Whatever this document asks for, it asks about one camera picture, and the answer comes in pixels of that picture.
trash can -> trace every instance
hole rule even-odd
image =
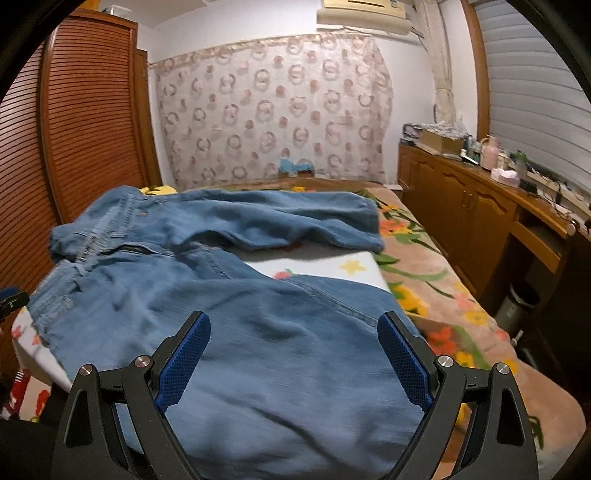
[[[495,315],[495,320],[499,327],[513,338],[539,303],[540,295],[529,283],[526,281],[512,283],[509,294]]]

air conditioner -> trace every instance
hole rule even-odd
[[[413,23],[406,18],[405,5],[391,0],[323,0],[316,20],[324,25],[383,30],[408,35]]]

window blind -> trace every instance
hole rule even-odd
[[[505,0],[475,5],[501,147],[591,192],[591,104],[553,47]]]

ceiling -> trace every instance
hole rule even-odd
[[[129,8],[132,11],[131,20],[155,27],[196,8],[206,7],[212,1],[215,0],[101,0],[99,10],[110,8],[111,5]]]

pink bottle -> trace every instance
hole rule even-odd
[[[499,152],[499,142],[495,137],[488,137],[482,140],[482,156],[480,158],[480,166],[488,171],[496,168]]]

